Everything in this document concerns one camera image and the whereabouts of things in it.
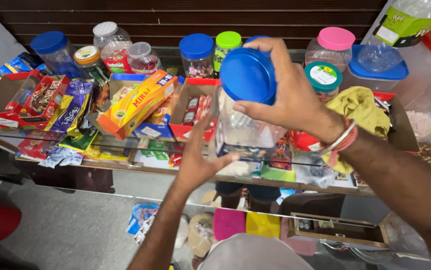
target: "grey floor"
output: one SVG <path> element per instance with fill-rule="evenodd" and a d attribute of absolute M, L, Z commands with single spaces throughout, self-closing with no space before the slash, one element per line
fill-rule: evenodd
<path fill-rule="evenodd" d="M 41 270 L 123 270 L 138 246 L 125 232 L 132 207 L 146 198 L 165 195 L 171 178 L 148 174 L 114 172 L 112 195 L 76 191 L 66 193 L 54 188 L 36 186 L 32 181 L 24 185 L 2 183 L 0 201 L 22 211 L 22 221 L 8 238 L 0 241 L 0 257 Z M 213 190 L 207 183 L 196 191 L 191 200 Z M 215 208 L 187 205 L 188 217 Z M 174 251 L 173 261 L 190 270 L 192 253 L 186 245 Z M 322 245 L 314 256 L 305 256 L 315 270 L 372 270 L 361 262 L 335 259 Z"/>

